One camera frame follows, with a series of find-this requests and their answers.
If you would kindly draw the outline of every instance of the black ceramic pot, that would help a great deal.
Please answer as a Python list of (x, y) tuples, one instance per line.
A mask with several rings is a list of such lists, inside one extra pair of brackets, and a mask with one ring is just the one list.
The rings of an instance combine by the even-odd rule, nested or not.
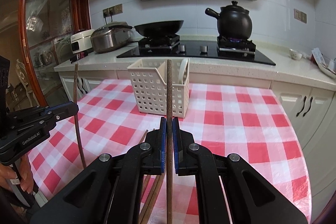
[(220, 36), (241, 40), (248, 39), (252, 34), (250, 11), (237, 4), (237, 1), (232, 1), (232, 5), (221, 7), (220, 14), (207, 8), (205, 14), (217, 19), (217, 30)]

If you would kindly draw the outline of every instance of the glass door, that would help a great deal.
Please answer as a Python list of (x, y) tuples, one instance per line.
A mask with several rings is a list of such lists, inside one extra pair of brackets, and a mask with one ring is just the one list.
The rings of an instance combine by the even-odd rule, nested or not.
[(72, 56), (73, 32), (70, 0), (25, 0), (24, 47), (35, 85), (49, 106), (68, 101), (54, 67)]

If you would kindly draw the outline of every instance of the chair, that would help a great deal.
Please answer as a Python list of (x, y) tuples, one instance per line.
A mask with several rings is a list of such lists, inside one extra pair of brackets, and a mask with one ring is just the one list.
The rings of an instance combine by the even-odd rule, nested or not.
[(15, 71), (16, 71), (17, 77), (20, 79), (21, 83), (23, 84), (23, 86), (26, 89), (26, 94), (27, 94), (28, 100), (30, 102), (30, 106), (33, 107), (33, 103), (32, 103), (32, 100), (30, 98), (31, 93), (33, 94), (33, 97), (34, 97), (34, 100), (36, 101), (36, 104), (39, 106), (40, 104), (38, 103), (38, 101), (35, 97), (35, 94), (34, 94), (32, 88), (31, 88), (31, 86), (28, 83), (28, 75), (27, 75), (25, 65), (22, 62), (20, 62), (18, 59), (16, 60)]

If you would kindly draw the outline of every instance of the cabinet handle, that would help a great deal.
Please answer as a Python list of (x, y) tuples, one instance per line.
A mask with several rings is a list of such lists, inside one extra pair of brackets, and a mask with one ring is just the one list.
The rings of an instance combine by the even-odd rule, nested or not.
[(79, 87), (79, 81), (78, 81), (78, 79), (77, 79), (77, 87), (78, 87), (78, 89), (81, 91), (81, 93), (84, 95), (84, 92), (81, 90), (81, 88)]
[(301, 112), (304, 110), (304, 108), (305, 108), (305, 103), (306, 103), (306, 100), (307, 100), (307, 96), (305, 96), (305, 97), (304, 97), (304, 99), (303, 99), (303, 107), (302, 107), (301, 111), (300, 111), (300, 112), (298, 112), (298, 113), (296, 114), (296, 116), (300, 115), (300, 113), (301, 113)]
[(311, 103), (313, 102), (313, 97), (310, 98), (310, 105), (309, 105), (309, 108), (307, 110), (307, 112), (305, 112), (302, 116), (304, 117), (308, 112), (309, 110), (311, 109)]
[(83, 80), (83, 78), (81, 78), (82, 79), (82, 89), (85, 91), (85, 93), (87, 94), (87, 91), (85, 90), (85, 88), (84, 88), (84, 80)]

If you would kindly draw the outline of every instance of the white countertop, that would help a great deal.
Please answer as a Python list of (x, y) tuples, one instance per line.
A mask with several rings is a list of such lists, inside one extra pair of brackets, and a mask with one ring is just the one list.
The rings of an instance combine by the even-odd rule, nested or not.
[[(183, 40), (215, 40), (215, 37), (185, 36)], [(208, 73), (214, 75), (230, 75), (255, 79), (275, 80), (287, 83), (307, 85), (316, 88), (336, 91), (336, 81), (323, 74), (317, 65), (309, 60), (292, 60), (285, 47), (265, 42), (255, 42), (257, 49), (276, 63), (276, 66), (258, 63), (212, 59), (190, 58), (190, 73)], [(127, 70), (127, 67), (139, 58), (116, 58), (118, 55), (136, 47), (132, 43), (126, 47), (104, 54), (90, 53), (87, 57), (77, 61), (78, 69), (85, 70)], [(55, 71), (74, 71), (75, 63), (66, 61), (54, 68)]]

